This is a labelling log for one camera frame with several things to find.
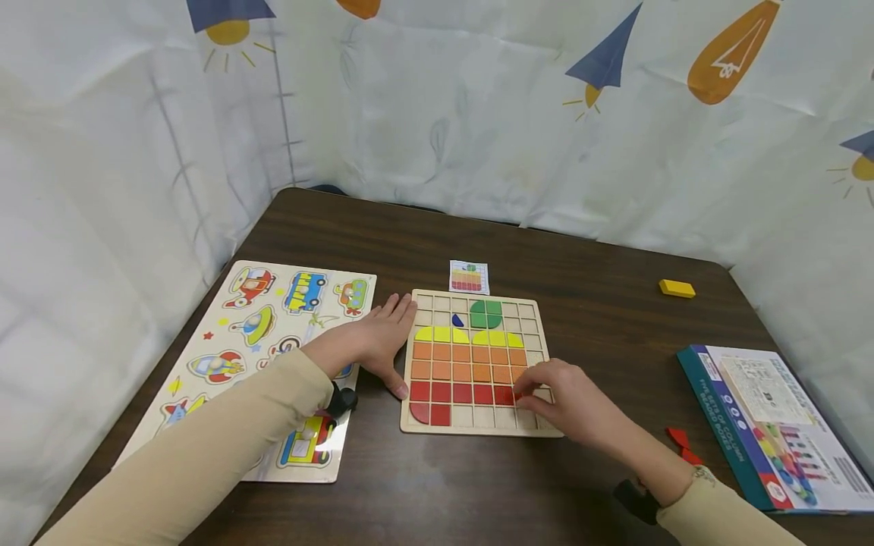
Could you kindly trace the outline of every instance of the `wooden table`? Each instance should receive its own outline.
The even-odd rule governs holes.
[[[665,443],[665,426],[688,431],[696,454],[738,489],[675,358],[691,343],[777,349],[722,266],[310,190],[281,192],[234,259],[375,273],[375,301],[446,290],[451,259],[487,262],[492,294],[538,301],[551,355],[583,366]],[[109,472],[228,269],[46,525]],[[666,278],[691,282],[698,296],[662,295]],[[597,453],[567,439],[404,434],[399,402],[378,380],[363,374],[358,393],[336,484],[241,483],[186,543],[673,543],[612,500],[628,471]],[[874,536],[869,516],[778,521],[811,546]]]

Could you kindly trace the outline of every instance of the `white curtain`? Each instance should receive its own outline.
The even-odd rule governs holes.
[[[7,4],[10,543],[38,529],[275,192],[316,181],[732,267],[874,469],[874,4]]]

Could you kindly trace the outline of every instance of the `wooden puzzle board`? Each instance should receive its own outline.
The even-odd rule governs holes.
[[[549,360],[534,300],[413,290],[419,303],[406,345],[410,396],[400,430],[560,438],[544,419],[516,407],[513,383]],[[552,402],[548,388],[535,395]]]
[[[376,275],[238,261],[222,283],[173,370],[116,464],[222,391],[326,329],[371,310]],[[336,382],[355,388],[357,364]],[[349,413],[315,415],[273,446],[244,480],[331,483],[343,454]],[[204,453],[208,465],[216,453]]]

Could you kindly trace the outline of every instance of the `toy box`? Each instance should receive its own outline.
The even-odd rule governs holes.
[[[747,501],[772,512],[874,512],[874,489],[777,353],[677,354]]]

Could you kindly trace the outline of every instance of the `fingernail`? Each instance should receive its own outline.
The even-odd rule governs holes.
[[[400,400],[406,400],[406,397],[410,396],[410,390],[407,388],[406,384],[401,384],[392,389],[392,394]]]

